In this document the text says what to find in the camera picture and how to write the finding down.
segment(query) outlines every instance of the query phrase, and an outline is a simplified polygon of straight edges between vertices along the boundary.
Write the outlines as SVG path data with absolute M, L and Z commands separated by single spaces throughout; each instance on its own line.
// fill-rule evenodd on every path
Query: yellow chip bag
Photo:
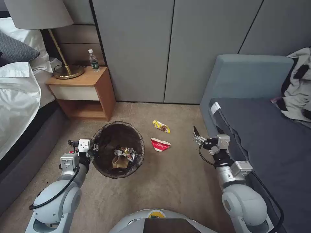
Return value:
M 152 123 L 153 123 L 155 128 L 158 128 L 161 131 L 164 131 L 164 132 L 167 132 L 167 133 L 171 132 L 171 130 L 169 129 L 169 127 L 167 125 L 164 125 L 164 124 L 162 124 L 161 122 L 159 122 L 157 120 L 154 120 Z

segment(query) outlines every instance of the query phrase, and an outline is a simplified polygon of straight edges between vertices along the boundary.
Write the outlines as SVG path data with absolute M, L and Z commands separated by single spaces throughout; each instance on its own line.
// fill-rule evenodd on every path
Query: drawer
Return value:
M 57 99 L 99 100 L 95 87 L 73 87 L 49 85 Z

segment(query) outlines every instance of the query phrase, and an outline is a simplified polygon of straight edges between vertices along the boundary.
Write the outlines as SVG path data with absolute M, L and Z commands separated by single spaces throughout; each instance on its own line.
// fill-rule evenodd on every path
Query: blue sofa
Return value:
M 278 233 L 310 232 L 311 129 L 286 118 L 270 99 L 293 66 L 283 56 L 219 55 L 200 109 L 209 137 L 218 130 L 231 137 L 233 160 L 248 160 L 284 211 Z M 214 115 L 211 106 L 218 102 Z M 265 199 L 274 224 L 279 211 L 251 175 L 248 183 Z

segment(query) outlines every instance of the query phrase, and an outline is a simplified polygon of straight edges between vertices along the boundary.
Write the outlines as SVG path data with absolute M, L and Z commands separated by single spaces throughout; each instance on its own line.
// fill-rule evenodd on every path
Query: nightstand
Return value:
M 108 67 L 99 72 L 86 67 L 83 75 L 73 79 L 51 77 L 46 85 L 68 117 L 110 120 L 116 100 Z

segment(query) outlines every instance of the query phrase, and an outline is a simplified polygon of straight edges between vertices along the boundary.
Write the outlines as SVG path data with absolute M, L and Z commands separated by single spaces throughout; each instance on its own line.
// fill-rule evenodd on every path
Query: brass lamp base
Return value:
M 84 73 L 83 66 L 79 65 L 68 65 L 61 66 L 60 68 L 55 69 L 53 76 L 57 79 L 71 79 L 78 77 Z

